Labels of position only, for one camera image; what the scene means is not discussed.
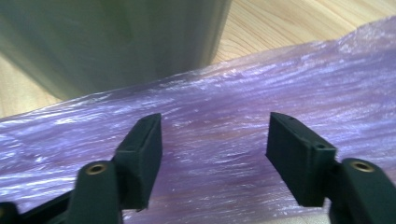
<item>gray object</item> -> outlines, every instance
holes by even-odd
[[[230,0],[4,1],[0,51],[70,99],[210,64]]]

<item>black bracket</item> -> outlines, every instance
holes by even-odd
[[[297,203],[332,201],[331,223],[396,223],[396,188],[368,161],[335,160],[336,148],[299,120],[271,113],[266,156]]]
[[[19,214],[15,203],[0,203],[1,224],[123,223],[121,210],[142,210],[163,155],[161,114],[140,119],[111,161],[94,161],[78,172],[75,188]]]

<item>wooden surface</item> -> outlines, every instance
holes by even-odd
[[[335,39],[395,14],[396,0],[233,0],[213,63]],[[59,102],[1,56],[0,85],[0,118]]]

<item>plastic film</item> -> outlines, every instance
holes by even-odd
[[[134,123],[163,114],[149,209],[125,223],[258,223],[302,208],[265,158],[269,114],[289,114],[396,181],[396,17],[338,40],[274,49],[0,121],[0,201],[22,212],[110,159]]]

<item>brass insert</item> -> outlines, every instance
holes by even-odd
[[[106,169],[106,165],[102,163],[94,164],[85,171],[87,175],[98,175]]]
[[[370,164],[368,164],[364,161],[353,161],[350,164],[353,168],[355,168],[359,171],[362,171],[362,172],[371,173],[375,170],[373,166],[371,166]]]

